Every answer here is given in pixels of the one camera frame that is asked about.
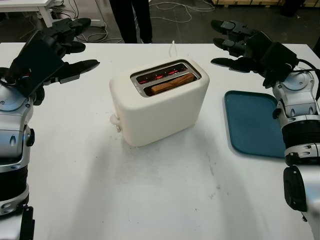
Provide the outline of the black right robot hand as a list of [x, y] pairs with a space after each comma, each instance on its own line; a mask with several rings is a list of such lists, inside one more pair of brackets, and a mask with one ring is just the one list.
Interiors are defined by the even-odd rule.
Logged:
[[261, 76], [265, 75], [266, 68], [261, 63], [261, 59], [272, 44], [269, 36], [233, 20], [212, 20], [211, 27], [216, 32], [227, 36], [226, 39], [214, 38], [213, 44], [236, 58], [213, 58], [210, 61], [213, 65], [241, 73], [254, 72]]

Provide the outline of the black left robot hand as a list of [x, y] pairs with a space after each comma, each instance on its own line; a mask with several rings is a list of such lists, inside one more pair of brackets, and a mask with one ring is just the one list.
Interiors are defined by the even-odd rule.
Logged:
[[51, 27], [36, 31], [28, 40], [28, 44], [40, 57], [36, 60], [36, 68], [30, 68], [30, 78], [37, 86], [59, 82], [64, 84], [80, 77], [81, 74], [96, 68], [100, 62], [96, 59], [64, 62], [65, 55], [84, 52], [86, 45], [75, 41], [91, 26], [90, 18], [72, 20], [64, 18], [55, 21]]

